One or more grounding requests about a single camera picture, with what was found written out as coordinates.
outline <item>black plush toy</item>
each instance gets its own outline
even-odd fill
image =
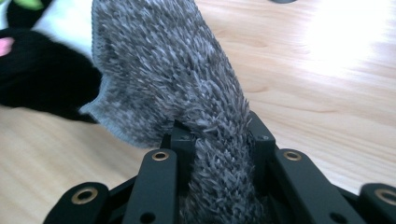
[[[30,30],[49,0],[39,7],[18,2],[9,3],[10,27],[0,31],[0,105],[94,122],[78,109],[97,96],[99,71],[84,55]]]

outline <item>black plastic mount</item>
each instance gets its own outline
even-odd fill
[[[367,184],[359,196],[337,188],[304,153],[278,149],[253,112],[248,128],[253,183],[267,196],[274,223],[396,223],[396,188]],[[176,121],[161,149],[146,154],[136,177],[112,190],[100,183],[75,186],[44,223],[178,223],[178,197],[188,192],[194,145],[194,136]]]

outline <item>green fabric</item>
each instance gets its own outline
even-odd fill
[[[43,3],[41,3],[40,0],[14,0],[14,2],[20,7],[24,7],[26,9],[34,11],[44,8],[44,5]]]

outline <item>screw hole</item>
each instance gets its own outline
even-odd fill
[[[140,217],[140,222],[149,224],[152,223],[155,220],[155,215],[152,213],[145,213]]]
[[[84,204],[92,201],[98,195],[98,190],[93,187],[87,187],[78,190],[72,197],[72,203]]]
[[[297,152],[286,151],[283,156],[290,161],[299,161],[302,157]]]
[[[336,223],[347,223],[347,219],[343,215],[338,213],[330,213],[330,218]]]
[[[396,205],[396,192],[390,189],[376,189],[375,195],[385,203]]]
[[[80,200],[87,200],[87,199],[89,199],[91,196],[92,196],[92,192],[91,192],[91,191],[84,191],[84,192],[81,192],[81,193],[77,196],[77,198],[80,199]]]
[[[154,155],[152,155],[152,159],[155,161],[164,161],[169,158],[169,154],[166,152],[157,152]]]

